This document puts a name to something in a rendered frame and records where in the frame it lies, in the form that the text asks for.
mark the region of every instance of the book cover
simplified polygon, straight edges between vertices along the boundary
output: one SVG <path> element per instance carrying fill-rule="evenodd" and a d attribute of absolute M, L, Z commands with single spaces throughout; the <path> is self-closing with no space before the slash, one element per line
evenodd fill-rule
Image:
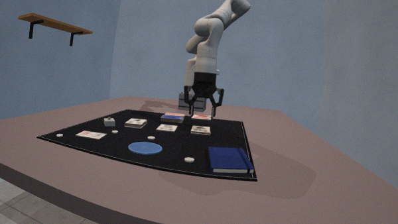
<path fill-rule="evenodd" d="M 254 166 L 242 148 L 209 147 L 209 157 L 214 173 L 254 172 Z"/>

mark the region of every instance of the deck of cards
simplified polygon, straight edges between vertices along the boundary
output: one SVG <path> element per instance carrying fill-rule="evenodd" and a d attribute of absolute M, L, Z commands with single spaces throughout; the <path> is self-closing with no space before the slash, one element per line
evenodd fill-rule
<path fill-rule="evenodd" d="M 102 137 L 106 136 L 104 133 L 95 133 L 93 131 L 82 131 L 81 133 L 76 134 L 79 137 L 85 137 L 89 139 L 101 139 Z"/>
<path fill-rule="evenodd" d="M 132 127 L 134 129 L 141 129 L 144 127 L 148 121 L 146 119 L 137 119 L 137 118 L 132 118 L 125 123 L 125 127 Z"/>
<path fill-rule="evenodd" d="M 193 125 L 191 128 L 191 134 L 210 135 L 210 127 Z"/>
<path fill-rule="evenodd" d="M 165 113 L 161 117 L 162 122 L 169 122 L 169 123 L 182 123 L 184 120 L 184 114 L 182 113 Z"/>
<path fill-rule="evenodd" d="M 161 124 L 156 130 L 158 131 L 172 131 L 175 132 L 177 130 L 177 125 L 165 125 Z"/>
<path fill-rule="evenodd" d="M 193 115 L 192 119 L 200 119 L 200 120 L 211 120 L 212 116 L 210 115 Z"/>

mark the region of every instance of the blue circular plate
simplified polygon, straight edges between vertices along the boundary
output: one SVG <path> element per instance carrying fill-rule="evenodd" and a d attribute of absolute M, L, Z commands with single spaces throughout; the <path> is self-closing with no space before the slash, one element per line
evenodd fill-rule
<path fill-rule="evenodd" d="M 152 142 L 134 142 L 129 145 L 129 150 L 137 154 L 152 155 L 160 153 L 162 147 Z"/>

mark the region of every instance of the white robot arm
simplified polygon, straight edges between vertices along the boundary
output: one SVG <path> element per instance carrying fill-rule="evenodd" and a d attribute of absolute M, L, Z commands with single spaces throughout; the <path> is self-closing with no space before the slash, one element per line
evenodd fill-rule
<path fill-rule="evenodd" d="M 194 102 L 198 97 L 210 98 L 212 102 L 212 117 L 216 115 L 216 107 L 222 104 L 223 89 L 216 87 L 217 49 L 222 33 L 234 21 L 250 9 L 246 0 L 226 0 L 215 12 L 196 21 L 194 30 L 196 35 L 186 44 L 186 51 L 196 56 L 188 60 L 184 85 L 184 101 L 189 104 L 189 113 L 194 112 Z M 188 92 L 194 92 L 194 97 L 189 100 Z M 220 94 L 216 103 L 213 93 Z"/>

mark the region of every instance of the black bracket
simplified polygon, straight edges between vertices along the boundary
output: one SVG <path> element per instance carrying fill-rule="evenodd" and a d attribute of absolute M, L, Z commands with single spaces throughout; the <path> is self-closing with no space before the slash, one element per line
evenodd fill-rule
<path fill-rule="evenodd" d="M 33 38 L 33 26 L 38 23 L 44 23 L 44 20 L 39 20 L 35 22 L 31 22 L 31 28 L 29 29 L 29 39 Z"/>
<path fill-rule="evenodd" d="M 75 34 L 82 34 L 82 33 L 83 33 L 83 31 L 71 33 L 71 34 L 70 34 L 70 44 L 69 44 L 69 46 L 71 46 L 71 45 L 73 44 L 73 35 L 75 35 Z"/>

